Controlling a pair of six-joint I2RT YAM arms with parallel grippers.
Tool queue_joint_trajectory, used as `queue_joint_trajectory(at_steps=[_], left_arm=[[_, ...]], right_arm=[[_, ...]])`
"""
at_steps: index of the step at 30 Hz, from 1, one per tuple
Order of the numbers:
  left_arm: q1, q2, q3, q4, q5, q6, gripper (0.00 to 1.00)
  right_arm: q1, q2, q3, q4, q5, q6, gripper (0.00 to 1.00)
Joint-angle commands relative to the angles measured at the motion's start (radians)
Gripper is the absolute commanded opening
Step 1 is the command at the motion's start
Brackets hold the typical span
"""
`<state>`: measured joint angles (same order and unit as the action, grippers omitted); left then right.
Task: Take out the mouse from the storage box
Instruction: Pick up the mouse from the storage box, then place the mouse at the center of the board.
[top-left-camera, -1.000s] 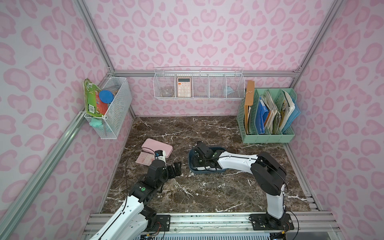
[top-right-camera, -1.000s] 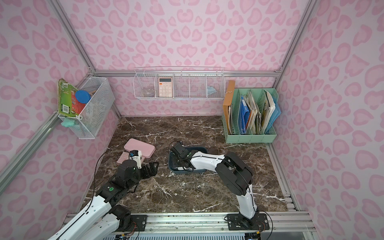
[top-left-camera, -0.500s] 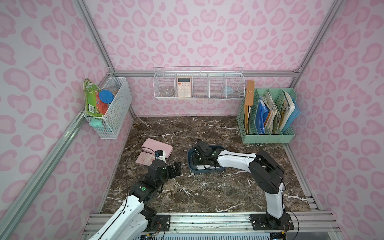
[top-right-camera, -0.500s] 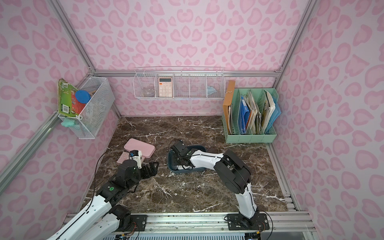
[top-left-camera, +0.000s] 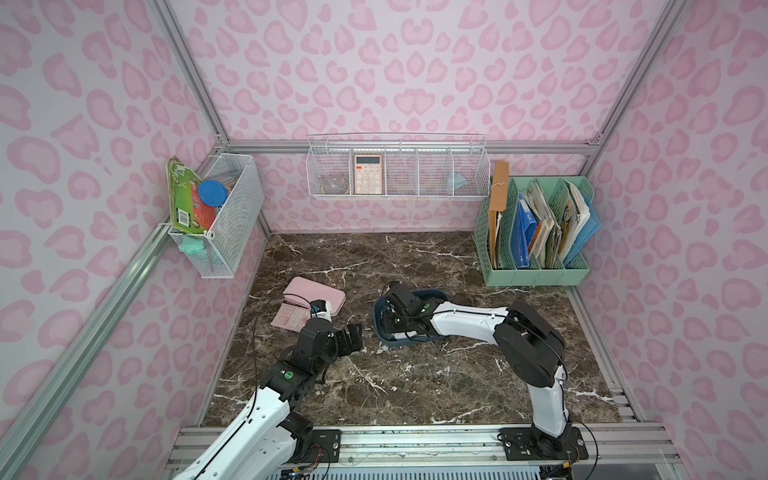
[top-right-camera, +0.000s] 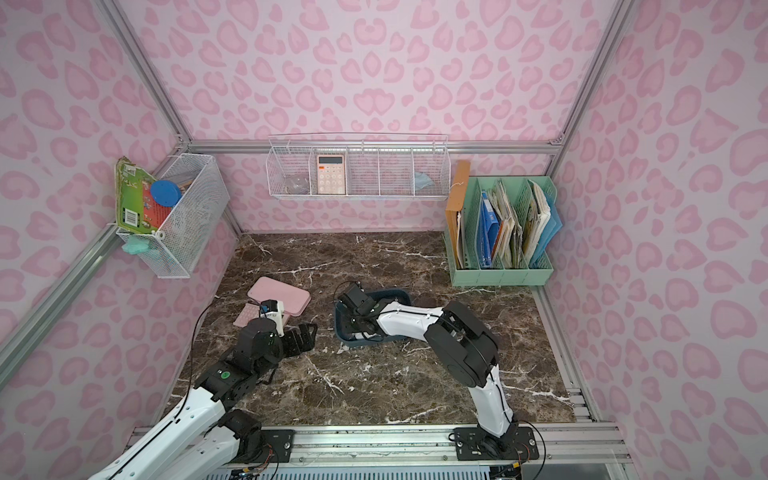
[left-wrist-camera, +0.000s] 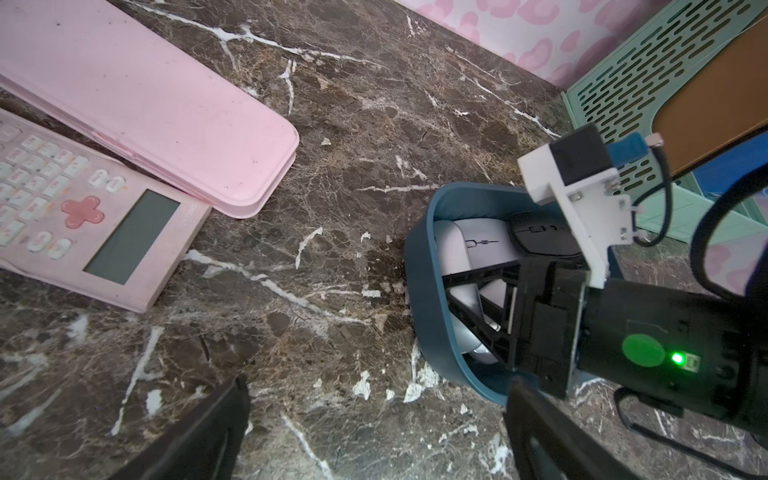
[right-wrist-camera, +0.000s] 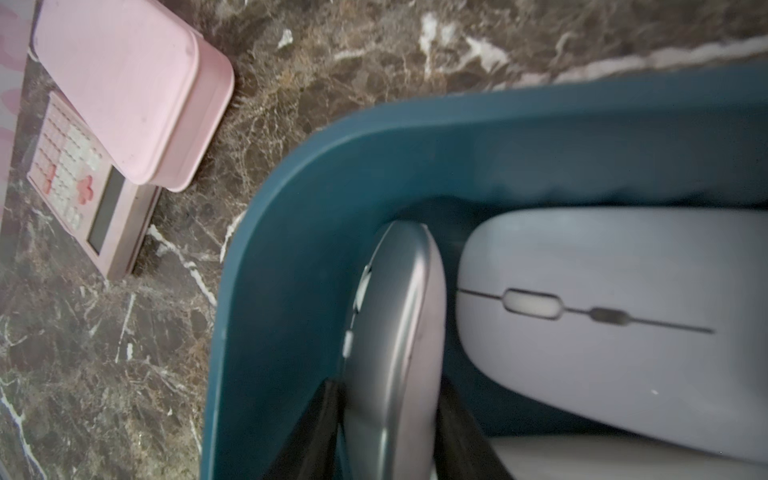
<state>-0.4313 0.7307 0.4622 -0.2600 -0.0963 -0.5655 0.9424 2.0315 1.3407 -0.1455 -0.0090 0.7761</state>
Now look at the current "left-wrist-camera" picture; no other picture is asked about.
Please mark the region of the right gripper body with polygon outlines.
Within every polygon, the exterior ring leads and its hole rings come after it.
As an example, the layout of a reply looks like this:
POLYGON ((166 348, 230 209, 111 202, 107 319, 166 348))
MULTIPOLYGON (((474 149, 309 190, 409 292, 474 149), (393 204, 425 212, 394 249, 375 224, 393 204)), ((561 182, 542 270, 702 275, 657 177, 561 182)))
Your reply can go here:
POLYGON ((564 399, 571 389, 588 271, 582 261, 523 257, 443 277, 451 314, 513 372, 535 377, 538 388, 564 399), (454 295, 465 286, 505 283, 503 305, 474 312, 454 295))

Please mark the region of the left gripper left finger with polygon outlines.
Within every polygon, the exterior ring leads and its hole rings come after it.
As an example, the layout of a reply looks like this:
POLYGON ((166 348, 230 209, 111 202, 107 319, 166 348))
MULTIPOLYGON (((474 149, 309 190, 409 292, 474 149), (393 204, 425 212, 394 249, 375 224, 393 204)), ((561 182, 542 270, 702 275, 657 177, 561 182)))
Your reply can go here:
POLYGON ((230 479, 249 422, 243 376, 217 387, 113 479, 230 479))

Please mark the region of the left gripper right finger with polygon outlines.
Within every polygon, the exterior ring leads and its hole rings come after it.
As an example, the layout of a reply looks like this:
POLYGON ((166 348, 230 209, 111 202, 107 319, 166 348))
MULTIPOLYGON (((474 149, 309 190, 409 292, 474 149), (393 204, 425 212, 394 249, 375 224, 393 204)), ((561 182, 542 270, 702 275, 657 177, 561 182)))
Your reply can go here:
POLYGON ((522 479, 635 479, 530 381, 513 381, 504 422, 522 479))

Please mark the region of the black Lecoo mouse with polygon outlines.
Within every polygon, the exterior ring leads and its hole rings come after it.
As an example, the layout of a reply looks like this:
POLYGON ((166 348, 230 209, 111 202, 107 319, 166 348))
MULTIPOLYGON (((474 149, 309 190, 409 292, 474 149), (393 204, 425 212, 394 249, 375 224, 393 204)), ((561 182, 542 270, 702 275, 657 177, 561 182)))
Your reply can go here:
POLYGON ((526 255, 576 258, 582 252, 568 223, 547 212, 522 212, 511 217, 509 234, 526 255))

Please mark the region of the teal storage box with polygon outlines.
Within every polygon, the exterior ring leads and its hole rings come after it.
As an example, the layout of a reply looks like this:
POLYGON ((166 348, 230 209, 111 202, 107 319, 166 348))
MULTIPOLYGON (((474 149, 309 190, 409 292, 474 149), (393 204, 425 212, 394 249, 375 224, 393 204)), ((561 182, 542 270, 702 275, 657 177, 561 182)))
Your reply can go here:
POLYGON ((441 377, 467 386, 481 397, 504 405, 517 374, 501 364, 467 359, 458 346, 442 281, 433 223, 436 220, 494 218, 509 221, 533 212, 562 220, 555 203, 539 206, 521 187, 454 182, 442 186, 407 235, 405 273, 414 329, 426 362, 441 377))

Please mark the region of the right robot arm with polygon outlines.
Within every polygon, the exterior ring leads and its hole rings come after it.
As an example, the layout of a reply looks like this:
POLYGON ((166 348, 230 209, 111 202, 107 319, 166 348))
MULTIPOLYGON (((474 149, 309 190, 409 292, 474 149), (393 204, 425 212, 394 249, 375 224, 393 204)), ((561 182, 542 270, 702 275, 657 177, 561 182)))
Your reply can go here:
POLYGON ((710 278, 711 238, 736 204, 767 184, 759 167, 699 224, 690 263, 703 294, 610 279, 588 285, 573 235, 534 231, 536 253, 443 276, 452 314, 502 366, 563 399, 576 371, 612 381, 673 415, 690 410, 767 435, 767 261, 738 294, 710 278))

